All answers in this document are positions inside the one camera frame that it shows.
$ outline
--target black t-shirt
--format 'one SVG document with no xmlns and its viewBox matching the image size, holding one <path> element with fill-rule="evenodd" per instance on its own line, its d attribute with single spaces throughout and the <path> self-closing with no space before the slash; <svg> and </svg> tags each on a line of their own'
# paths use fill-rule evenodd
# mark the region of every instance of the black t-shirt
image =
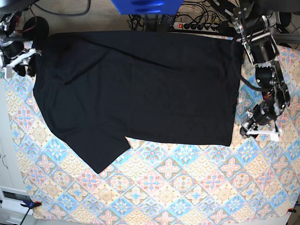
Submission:
<svg viewBox="0 0 300 225">
<path fill-rule="evenodd" d="M 97 173 L 130 148 L 125 136 L 230 145 L 241 45 L 110 31 L 57 34 L 37 46 L 33 91 L 45 122 Z"/>
</svg>

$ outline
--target patterned tablecloth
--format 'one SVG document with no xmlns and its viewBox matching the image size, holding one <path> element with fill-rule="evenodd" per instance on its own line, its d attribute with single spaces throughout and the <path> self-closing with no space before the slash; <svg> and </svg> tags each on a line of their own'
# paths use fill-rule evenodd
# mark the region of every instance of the patterned tablecloth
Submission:
<svg viewBox="0 0 300 225">
<path fill-rule="evenodd" d="M 241 84 L 232 145 L 159 144 L 132 148 L 99 175 L 49 131 L 32 94 L 34 78 L 7 81 L 15 151 L 34 218 L 107 225 L 219 225 L 286 215 L 300 193 L 300 53 L 280 47 L 292 100 L 279 118 L 284 135 L 243 139 L 239 124 L 261 101 Z M 242 72 L 254 81 L 246 60 Z"/>
</svg>

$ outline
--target blue object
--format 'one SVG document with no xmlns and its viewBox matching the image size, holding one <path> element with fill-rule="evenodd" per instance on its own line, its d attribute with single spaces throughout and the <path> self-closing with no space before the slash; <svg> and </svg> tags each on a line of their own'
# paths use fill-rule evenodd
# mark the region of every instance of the blue object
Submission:
<svg viewBox="0 0 300 225">
<path fill-rule="evenodd" d="M 121 15 L 175 15 L 183 0 L 112 0 Z"/>
</svg>

